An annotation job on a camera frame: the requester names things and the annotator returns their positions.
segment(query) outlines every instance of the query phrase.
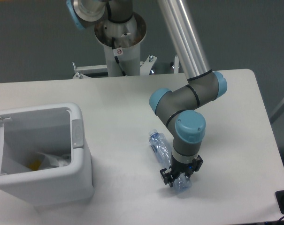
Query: plastic bottle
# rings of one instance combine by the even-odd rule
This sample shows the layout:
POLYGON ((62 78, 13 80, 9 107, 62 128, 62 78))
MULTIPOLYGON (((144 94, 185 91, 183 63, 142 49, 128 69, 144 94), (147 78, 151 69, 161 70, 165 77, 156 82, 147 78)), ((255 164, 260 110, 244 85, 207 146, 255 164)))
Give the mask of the plastic bottle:
MULTIPOLYGON (((171 152, 172 147, 167 141, 163 133, 158 133, 157 130, 149 132, 149 143, 156 155, 157 160, 163 168, 169 168, 171 165, 171 152)), ((173 183, 173 189, 177 192, 185 191, 192 186, 192 182, 189 177, 186 177, 182 173, 173 183)))

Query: black cable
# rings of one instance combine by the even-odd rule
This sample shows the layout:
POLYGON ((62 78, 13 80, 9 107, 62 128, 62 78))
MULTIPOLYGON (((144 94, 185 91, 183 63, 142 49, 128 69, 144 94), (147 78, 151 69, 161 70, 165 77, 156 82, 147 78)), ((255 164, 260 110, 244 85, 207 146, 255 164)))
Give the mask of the black cable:
POLYGON ((282 219, 284 219, 284 216, 281 217, 281 218, 277 221, 276 225, 279 225, 279 224, 281 223, 282 219))
MULTIPOLYGON (((112 37, 112 49, 113 50, 115 49, 115 38, 114 37, 112 37)), ((124 71, 124 69, 123 69, 123 67, 122 67, 122 65, 121 65, 121 63, 118 59, 118 56, 115 56, 115 62, 118 64, 123 76, 127 76, 127 74, 125 73, 125 71, 124 71)))

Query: metal pole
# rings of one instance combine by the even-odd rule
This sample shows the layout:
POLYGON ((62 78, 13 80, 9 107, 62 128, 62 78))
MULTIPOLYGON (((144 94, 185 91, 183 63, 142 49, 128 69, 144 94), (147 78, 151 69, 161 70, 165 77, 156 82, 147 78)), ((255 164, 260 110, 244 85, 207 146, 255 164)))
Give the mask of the metal pole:
POLYGON ((187 79, 208 72, 211 68, 186 0, 158 0, 158 4, 187 79))

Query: metal cylinder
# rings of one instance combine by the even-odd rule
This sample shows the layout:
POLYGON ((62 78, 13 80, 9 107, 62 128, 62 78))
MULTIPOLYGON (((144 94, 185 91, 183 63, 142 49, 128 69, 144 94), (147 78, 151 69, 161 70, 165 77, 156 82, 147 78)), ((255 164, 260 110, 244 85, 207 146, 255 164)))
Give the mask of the metal cylinder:
POLYGON ((105 12, 106 2, 94 0, 74 0, 76 14, 83 20, 94 22, 100 19, 105 12))
POLYGON ((187 79, 209 71, 211 68, 202 49, 186 0, 158 0, 158 4, 187 79))

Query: white trash bin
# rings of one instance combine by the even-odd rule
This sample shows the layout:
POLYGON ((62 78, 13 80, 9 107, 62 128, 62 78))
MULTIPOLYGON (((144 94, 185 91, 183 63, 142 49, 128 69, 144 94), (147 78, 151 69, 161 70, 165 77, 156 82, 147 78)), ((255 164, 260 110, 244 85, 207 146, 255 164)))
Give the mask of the white trash bin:
POLYGON ((33 205, 92 197, 91 153, 76 104, 0 111, 0 189, 33 205), (43 154, 71 159, 61 167, 32 170, 43 154))

